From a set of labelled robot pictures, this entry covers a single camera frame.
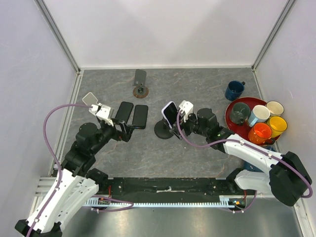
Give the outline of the black clamp phone stand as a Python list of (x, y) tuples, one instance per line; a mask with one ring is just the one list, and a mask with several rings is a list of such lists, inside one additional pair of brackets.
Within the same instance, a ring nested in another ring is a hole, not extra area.
[(159, 139), (170, 139), (173, 134), (169, 131), (169, 126), (165, 119), (158, 121), (154, 126), (154, 133)]

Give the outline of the black phone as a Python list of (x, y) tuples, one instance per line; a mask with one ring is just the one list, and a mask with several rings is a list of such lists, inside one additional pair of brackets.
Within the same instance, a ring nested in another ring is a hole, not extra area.
[(120, 121), (128, 122), (131, 112), (134, 108), (134, 104), (130, 102), (121, 102), (115, 118)]
[(132, 120), (132, 125), (135, 129), (145, 129), (147, 124), (148, 106), (136, 105)]

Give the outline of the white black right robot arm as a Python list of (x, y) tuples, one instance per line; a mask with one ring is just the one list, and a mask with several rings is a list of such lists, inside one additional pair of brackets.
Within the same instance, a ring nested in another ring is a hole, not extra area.
[(175, 108), (163, 115), (179, 138), (187, 140), (191, 133), (203, 136), (206, 138), (206, 147), (236, 156), (260, 170), (239, 171), (226, 182), (229, 193), (235, 195), (242, 190), (268, 192), (287, 206), (293, 206), (298, 199), (313, 195), (312, 180), (295, 153), (269, 151), (242, 139), (220, 126), (208, 108), (200, 109), (197, 114), (192, 110)]

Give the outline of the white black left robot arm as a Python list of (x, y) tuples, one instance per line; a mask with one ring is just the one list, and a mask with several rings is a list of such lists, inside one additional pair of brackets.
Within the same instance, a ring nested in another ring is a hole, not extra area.
[(93, 195), (104, 194), (109, 187), (108, 175), (92, 168), (95, 155), (111, 140), (128, 142), (135, 125), (115, 119), (121, 129), (100, 121), (85, 123), (65, 155), (61, 169), (42, 203), (28, 218), (19, 220), (15, 229), (24, 237), (60, 237), (66, 221)]

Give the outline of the round wooden base phone stand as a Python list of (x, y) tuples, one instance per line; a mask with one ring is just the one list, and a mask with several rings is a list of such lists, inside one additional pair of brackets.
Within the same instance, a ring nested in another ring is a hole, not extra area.
[(145, 98), (149, 94), (149, 89), (145, 86), (147, 72), (141, 69), (135, 70), (133, 95), (136, 98)]

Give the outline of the white metal phone stand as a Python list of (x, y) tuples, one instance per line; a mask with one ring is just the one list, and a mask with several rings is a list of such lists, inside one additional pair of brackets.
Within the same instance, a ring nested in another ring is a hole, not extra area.
[(89, 92), (82, 98), (82, 102), (87, 106), (92, 106), (98, 104), (98, 99), (92, 92)]

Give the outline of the red round tray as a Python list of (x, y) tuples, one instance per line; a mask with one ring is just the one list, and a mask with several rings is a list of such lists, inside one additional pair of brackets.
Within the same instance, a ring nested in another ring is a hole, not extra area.
[(234, 100), (226, 108), (225, 121), (226, 121), (227, 128), (229, 130), (233, 131), (234, 133), (238, 134), (243, 139), (250, 141), (248, 138), (248, 134), (251, 131), (251, 127), (249, 127), (247, 125), (247, 122), (244, 122), (242, 125), (238, 125), (238, 124), (233, 123), (230, 120), (230, 114), (231, 114), (232, 108), (236, 103), (245, 103), (250, 108), (250, 110), (252, 110), (256, 105), (263, 105), (264, 106), (266, 104), (266, 102), (261, 100), (261, 99), (254, 98), (254, 97), (241, 97), (241, 98)]

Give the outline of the grey green mug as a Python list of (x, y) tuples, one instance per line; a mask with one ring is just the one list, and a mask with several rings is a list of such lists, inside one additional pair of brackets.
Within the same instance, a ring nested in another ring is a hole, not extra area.
[(242, 125), (250, 115), (250, 112), (251, 110), (247, 104), (238, 102), (234, 104), (229, 117), (233, 123)]

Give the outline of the dark blue mug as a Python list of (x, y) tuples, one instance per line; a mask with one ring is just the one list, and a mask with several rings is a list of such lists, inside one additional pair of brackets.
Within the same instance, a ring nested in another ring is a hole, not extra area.
[(233, 80), (229, 82), (226, 91), (225, 91), (225, 98), (229, 101), (233, 101), (238, 99), (245, 90), (245, 82), (244, 81), (237, 81)]

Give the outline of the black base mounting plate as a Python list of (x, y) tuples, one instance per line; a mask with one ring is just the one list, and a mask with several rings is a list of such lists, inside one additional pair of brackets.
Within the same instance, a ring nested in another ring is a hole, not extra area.
[(98, 195), (107, 195), (133, 203), (198, 203), (218, 202), (219, 196), (255, 194), (243, 191), (232, 180), (216, 178), (96, 178)]

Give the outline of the orange mug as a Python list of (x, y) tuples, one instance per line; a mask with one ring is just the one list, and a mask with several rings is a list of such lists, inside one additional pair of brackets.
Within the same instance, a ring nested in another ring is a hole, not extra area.
[(273, 145), (275, 139), (272, 137), (271, 128), (265, 123), (256, 123), (248, 133), (248, 139), (256, 145)]

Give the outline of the yellow mug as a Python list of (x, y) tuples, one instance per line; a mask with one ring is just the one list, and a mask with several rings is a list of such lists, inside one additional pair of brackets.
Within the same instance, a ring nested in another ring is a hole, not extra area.
[(283, 119), (282, 117), (278, 117), (278, 116), (270, 117), (267, 120), (267, 125), (271, 128), (272, 138), (276, 138), (280, 136), (288, 128), (287, 121)]

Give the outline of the cream mug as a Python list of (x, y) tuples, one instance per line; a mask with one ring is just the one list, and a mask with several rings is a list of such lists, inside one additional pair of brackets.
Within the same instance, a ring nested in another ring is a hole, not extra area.
[(277, 101), (269, 101), (265, 104), (267, 109), (270, 111), (270, 116), (281, 116), (284, 113), (284, 107)]

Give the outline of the aluminium frame post left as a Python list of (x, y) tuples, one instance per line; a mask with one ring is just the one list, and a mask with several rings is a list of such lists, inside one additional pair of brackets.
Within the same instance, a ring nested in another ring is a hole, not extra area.
[(70, 51), (70, 48), (68, 47), (61, 31), (59, 30), (57, 23), (55, 22), (50, 10), (48, 9), (48, 6), (46, 5), (44, 0), (34, 0), (36, 3), (37, 7), (41, 11), (44, 19), (46, 20), (47, 24), (49, 25), (52, 33), (54, 34), (57, 42), (59, 43), (61, 49), (65, 53), (66, 57), (68, 58), (71, 66), (73, 69), (76, 71), (77, 74), (80, 73), (81, 69), (78, 63), (76, 62), (73, 54)]

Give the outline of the aluminium frame post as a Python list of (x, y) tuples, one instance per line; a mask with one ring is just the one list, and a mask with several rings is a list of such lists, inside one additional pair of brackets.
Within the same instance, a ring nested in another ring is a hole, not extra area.
[(270, 33), (268, 34), (267, 39), (265, 40), (262, 48), (260, 49), (254, 63), (252, 64), (251, 68), (252, 71), (255, 72), (258, 66), (260, 65), (263, 57), (268, 52), (270, 46), (272, 45), (274, 39), (276, 38), (278, 32), (280, 31), (282, 25), (284, 24), (286, 18), (288, 17), (290, 11), (292, 10), (296, 0), (287, 0), (280, 15), (278, 16), (276, 22), (274, 23)]
[(66, 57), (68, 58), (71, 66), (73, 69), (76, 71), (77, 74), (80, 73), (81, 69), (78, 63), (76, 62), (73, 54), (70, 51), (70, 48), (68, 47), (61, 31), (59, 30), (57, 23), (55, 22), (50, 10), (48, 9), (48, 6), (46, 5), (44, 0), (34, 0), (36, 3), (37, 7), (41, 11), (44, 19), (46, 20), (47, 24), (49, 25), (52, 33), (54, 34), (57, 42), (59, 43), (61, 49), (65, 53)]

